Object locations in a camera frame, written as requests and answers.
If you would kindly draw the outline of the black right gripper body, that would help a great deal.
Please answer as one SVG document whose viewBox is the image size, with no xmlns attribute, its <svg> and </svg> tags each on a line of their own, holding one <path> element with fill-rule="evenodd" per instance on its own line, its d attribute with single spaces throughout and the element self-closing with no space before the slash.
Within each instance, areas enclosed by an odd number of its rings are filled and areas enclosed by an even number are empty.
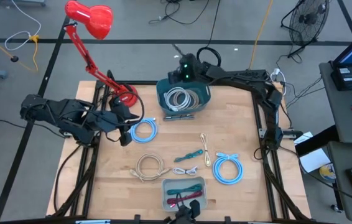
<svg viewBox="0 0 352 224">
<path fill-rule="evenodd" d="M 182 55 L 182 58 L 179 60 L 179 77 L 182 82 L 202 82 L 201 77 L 202 64 L 197 60 L 196 56 L 191 53 Z"/>
</svg>

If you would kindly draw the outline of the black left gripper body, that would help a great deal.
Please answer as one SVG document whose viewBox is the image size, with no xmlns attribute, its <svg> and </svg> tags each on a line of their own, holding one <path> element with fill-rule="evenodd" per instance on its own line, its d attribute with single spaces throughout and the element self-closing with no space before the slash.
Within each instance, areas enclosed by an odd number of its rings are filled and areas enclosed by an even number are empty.
<svg viewBox="0 0 352 224">
<path fill-rule="evenodd" d="M 126 126 L 125 122 L 132 118 L 125 118 L 126 106 L 122 101 L 112 99 L 110 100 L 110 109 L 115 114 L 115 120 L 112 120 L 111 130 L 119 129 L 128 131 L 130 126 Z"/>
</svg>

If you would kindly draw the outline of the teal plastic bin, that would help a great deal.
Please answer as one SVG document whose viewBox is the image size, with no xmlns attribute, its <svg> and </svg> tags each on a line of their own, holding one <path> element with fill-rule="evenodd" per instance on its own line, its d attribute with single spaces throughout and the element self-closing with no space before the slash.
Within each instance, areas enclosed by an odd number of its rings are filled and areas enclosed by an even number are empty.
<svg viewBox="0 0 352 224">
<path fill-rule="evenodd" d="M 179 116 L 201 111 L 210 101 L 209 87 L 200 82 L 170 84 L 168 79 L 156 84 L 159 105 L 166 116 Z"/>
</svg>

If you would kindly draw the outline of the grey plastic tray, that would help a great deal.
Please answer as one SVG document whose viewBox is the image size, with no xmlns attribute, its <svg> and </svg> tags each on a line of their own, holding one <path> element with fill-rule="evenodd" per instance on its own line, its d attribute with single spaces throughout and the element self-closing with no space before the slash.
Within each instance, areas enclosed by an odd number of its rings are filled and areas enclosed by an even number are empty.
<svg viewBox="0 0 352 224">
<path fill-rule="evenodd" d="M 206 209 L 208 199 L 206 195 L 206 182 L 202 177 L 187 179 L 165 179 L 162 181 L 162 207 L 166 212 L 176 212 L 178 207 L 176 195 L 180 193 L 187 207 L 192 200 L 200 203 L 200 208 Z"/>
</svg>

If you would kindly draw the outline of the red desk lamp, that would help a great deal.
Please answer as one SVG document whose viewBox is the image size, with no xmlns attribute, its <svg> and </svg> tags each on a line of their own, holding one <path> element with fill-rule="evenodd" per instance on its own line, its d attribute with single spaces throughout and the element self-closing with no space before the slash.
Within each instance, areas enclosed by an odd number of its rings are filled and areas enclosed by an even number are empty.
<svg viewBox="0 0 352 224">
<path fill-rule="evenodd" d="M 86 72 L 109 86 L 123 104 L 128 107 L 133 106 L 137 102 L 137 90 L 133 86 L 119 84 L 112 77 L 107 77 L 102 73 L 77 34 L 77 25 L 81 23 L 94 38 L 103 40 L 113 25 L 112 9 L 106 5 L 88 7 L 76 0 L 69 0 L 65 5 L 65 14 L 74 20 L 73 23 L 65 25 L 64 29 L 86 62 Z"/>
</svg>

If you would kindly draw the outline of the black floor fan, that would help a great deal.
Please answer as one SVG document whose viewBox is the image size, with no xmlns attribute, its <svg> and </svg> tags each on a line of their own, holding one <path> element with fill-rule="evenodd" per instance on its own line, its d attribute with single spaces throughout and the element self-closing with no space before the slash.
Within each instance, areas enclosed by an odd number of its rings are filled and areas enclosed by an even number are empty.
<svg viewBox="0 0 352 224">
<path fill-rule="evenodd" d="M 316 42 L 329 14 L 330 0 L 299 0 L 281 20 L 281 28 L 289 31 L 293 45 L 299 48 L 287 55 L 291 58 Z"/>
</svg>

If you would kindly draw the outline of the small white paper sheet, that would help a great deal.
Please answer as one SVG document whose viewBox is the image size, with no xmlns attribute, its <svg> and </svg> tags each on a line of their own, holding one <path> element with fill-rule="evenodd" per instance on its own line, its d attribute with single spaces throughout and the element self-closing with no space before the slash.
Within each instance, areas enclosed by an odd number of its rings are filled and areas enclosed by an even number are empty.
<svg viewBox="0 0 352 224">
<path fill-rule="evenodd" d="M 312 137 L 313 137 L 313 134 L 311 132 L 303 133 L 300 137 L 294 140 L 294 144 L 295 145 L 300 144 L 301 142 L 304 142 Z"/>
</svg>

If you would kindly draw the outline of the black mini computer box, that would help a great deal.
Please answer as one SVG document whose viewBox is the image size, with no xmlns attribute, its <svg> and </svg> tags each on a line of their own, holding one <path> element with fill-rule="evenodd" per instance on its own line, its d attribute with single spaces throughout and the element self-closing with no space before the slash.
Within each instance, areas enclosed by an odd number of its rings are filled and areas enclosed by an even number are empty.
<svg viewBox="0 0 352 224">
<path fill-rule="evenodd" d="M 352 67 L 335 68 L 331 78 L 338 91 L 352 91 Z"/>
</svg>

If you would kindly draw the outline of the yellow and blue round object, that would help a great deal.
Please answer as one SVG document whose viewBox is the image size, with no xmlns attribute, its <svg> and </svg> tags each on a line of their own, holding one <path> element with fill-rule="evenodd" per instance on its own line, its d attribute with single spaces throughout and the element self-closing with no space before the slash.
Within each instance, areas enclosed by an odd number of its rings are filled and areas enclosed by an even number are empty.
<svg viewBox="0 0 352 224">
<path fill-rule="evenodd" d="M 320 176 L 325 180 L 335 180 L 336 174 L 332 163 L 325 164 L 319 168 Z"/>
</svg>

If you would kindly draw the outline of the dark grey desk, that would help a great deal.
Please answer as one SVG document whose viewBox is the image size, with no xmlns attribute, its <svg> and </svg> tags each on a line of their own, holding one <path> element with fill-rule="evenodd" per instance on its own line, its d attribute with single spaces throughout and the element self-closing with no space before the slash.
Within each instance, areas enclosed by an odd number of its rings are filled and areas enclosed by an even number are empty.
<svg viewBox="0 0 352 224">
<path fill-rule="evenodd" d="M 347 170 L 352 169 L 352 144 L 332 141 L 327 149 L 335 169 L 338 189 L 352 195 L 352 183 L 347 175 Z M 343 193 L 340 198 L 347 219 L 352 221 L 352 198 Z"/>
</svg>

